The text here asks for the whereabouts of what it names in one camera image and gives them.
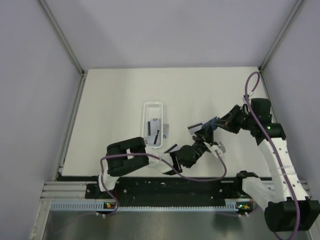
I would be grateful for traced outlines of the white plastic basket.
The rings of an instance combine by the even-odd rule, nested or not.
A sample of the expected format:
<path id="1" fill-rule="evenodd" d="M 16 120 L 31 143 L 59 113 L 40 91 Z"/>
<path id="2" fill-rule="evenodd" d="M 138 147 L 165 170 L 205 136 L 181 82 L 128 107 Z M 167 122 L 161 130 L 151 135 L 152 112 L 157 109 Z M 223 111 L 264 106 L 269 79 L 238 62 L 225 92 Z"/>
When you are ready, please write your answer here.
<path id="1" fill-rule="evenodd" d="M 142 137 L 147 146 L 163 146 L 164 108 L 161 102 L 146 102 L 142 112 Z"/>

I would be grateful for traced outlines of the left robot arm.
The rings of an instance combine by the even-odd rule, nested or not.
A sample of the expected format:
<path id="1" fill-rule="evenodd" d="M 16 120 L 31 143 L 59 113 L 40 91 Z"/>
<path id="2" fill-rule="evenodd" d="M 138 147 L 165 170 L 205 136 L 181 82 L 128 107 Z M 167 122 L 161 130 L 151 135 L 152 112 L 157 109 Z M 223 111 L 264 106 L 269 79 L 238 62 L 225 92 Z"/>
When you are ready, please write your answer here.
<path id="1" fill-rule="evenodd" d="M 192 145 L 184 145 L 177 150 L 166 152 L 148 147 L 142 137 L 113 143 L 107 147 L 103 160 L 100 161 L 101 173 L 98 177 L 96 192 L 102 198 L 109 198 L 114 191 L 117 180 L 144 167 L 157 170 L 164 175 L 172 176 L 181 173 L 182 168 L 191 168 L 209 151 L 208 146 L 216 144 L 214 140 L 214 125 L 204 125 L 197 130 L 192 139 Z"/>

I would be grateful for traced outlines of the blue card holder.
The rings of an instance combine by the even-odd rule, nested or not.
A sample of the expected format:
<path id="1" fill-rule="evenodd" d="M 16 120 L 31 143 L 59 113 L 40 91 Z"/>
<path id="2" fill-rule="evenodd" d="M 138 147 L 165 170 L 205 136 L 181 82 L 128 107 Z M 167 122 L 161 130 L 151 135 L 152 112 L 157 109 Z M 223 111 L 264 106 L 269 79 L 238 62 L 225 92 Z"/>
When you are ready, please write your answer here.
<path id="1" fill-rule="evenodd" d="M 207 121 L 206 123 L 204 123 L 204 124 L 202 125 L 202 128 L 201 128 L 201 131 L 202 131 L 202 132 L 205 132 L 205 131 L 215 131 L 215 130 L 217 129 L 217 127 L 211 127 L 211 126 L 210 126 L 210 121 L 211 121 L 211 120 Z"/>

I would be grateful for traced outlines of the silver card black stripe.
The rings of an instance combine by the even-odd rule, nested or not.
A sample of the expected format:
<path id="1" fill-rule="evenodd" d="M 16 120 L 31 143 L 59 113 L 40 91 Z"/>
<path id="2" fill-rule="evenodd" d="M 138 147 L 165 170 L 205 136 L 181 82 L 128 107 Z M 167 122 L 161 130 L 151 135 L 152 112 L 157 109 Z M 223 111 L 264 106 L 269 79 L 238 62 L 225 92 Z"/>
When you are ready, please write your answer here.
<path id="1" fill-rule="evenodd" d="M 164 153 L 170 154 L 170 153 L 178 151 L 179 149 L 180 149 L 180 147 L 177 144 L 174 144 L 171 147 L 169 147 Z"/>

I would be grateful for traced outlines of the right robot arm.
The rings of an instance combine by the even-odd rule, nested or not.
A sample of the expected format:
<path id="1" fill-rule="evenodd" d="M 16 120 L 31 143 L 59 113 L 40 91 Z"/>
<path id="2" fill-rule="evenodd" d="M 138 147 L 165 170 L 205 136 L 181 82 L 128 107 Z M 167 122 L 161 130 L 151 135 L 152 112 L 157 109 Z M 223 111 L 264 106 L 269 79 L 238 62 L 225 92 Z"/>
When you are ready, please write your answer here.
<path id="1" fill-rule="evenodd" d="M 272 232 L 308 231 L 320 214 L 320 203 L 310 198 L 299 180 L 287 148 L 284 129 L 272 122 L 271 102 L 253 98 L 250 104 L 235 105 L 213 123 L 227 132 L 249 131 L 265 158 L 274 189 L 267 188 L 253 173 L 240 171 L 233 192 L 239 198 L 252 197 L 264 211 Z"/>

